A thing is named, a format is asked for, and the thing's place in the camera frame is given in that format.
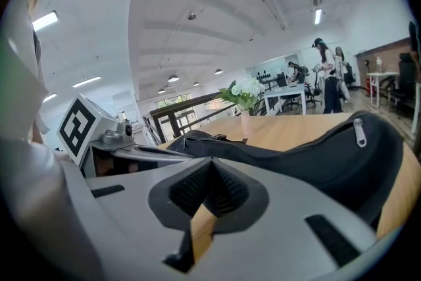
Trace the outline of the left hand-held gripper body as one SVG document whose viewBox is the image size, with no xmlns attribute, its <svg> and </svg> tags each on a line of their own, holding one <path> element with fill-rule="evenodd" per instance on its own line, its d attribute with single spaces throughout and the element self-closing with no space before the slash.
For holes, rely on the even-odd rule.
<svg viewBox="0 0 421 281">
<path fill-rule="evenodd" d="M 86 178 L 143 172 L 156 161 L 137 158 L 132 125 L 111 116 L 79 93 L 57 131 L 64 149 Z"/>
</svg>

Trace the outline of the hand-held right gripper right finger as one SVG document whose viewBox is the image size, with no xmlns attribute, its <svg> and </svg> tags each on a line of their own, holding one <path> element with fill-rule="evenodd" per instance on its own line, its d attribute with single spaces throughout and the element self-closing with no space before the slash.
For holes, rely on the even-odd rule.
<svg viewBox="0 0 421 281">
<path fill-rule="evenodd" d="M 190 275 L 200 280 L 357 280 L 397 237 L 295 178 L 223 160 L 261 183 L 268 205 L 248 229 L 216 234 Z"/>
</svg>

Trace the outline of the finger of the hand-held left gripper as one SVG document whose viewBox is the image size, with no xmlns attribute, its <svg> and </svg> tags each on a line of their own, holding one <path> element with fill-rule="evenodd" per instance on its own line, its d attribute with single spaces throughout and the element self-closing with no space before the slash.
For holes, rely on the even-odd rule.
<svg viewBox="0 0 421 281">
<path fill-rule="evenodd" d="M 177 151 L 171 151 L 167 149 L 160 149 L 158 147 L 147 147 L 144 145 L 134 145 L 133 150 L 141 153 L 142 155 L 149 155 L 149 156 L 180 156 L 184 157 L 183 153 Z"/>
<path fill-rule="evenodd" d="M 119 149 L 116 151 L 112 151 L 111 155 L 114 157 L 128 159 L 131 161 L 145 161 L 158 163 L 179 163 L 193 158 L 191 155 L 186 155 L 183 153 L 177 153 L 173 151 L 149 152 L 138 149 L 131 149 L 130 151 L 126 151 L 125 149 Z"/>
</svg>

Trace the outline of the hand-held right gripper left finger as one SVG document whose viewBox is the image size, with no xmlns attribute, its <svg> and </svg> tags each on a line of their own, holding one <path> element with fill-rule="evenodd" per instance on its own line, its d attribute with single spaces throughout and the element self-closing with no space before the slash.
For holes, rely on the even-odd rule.
<svg viewBox="0 0 421 281">
<path fill-rule="evenodd" d="M 173 204 L 167 188 L 151 190 L 165 178 L 210 163 L 194 159 L 85 179 L 75 164 L 63 162 L 61 268 L 77 280 L 212 280 L 210 266 L 188 265 L 191 217 Z"/>
</svg>

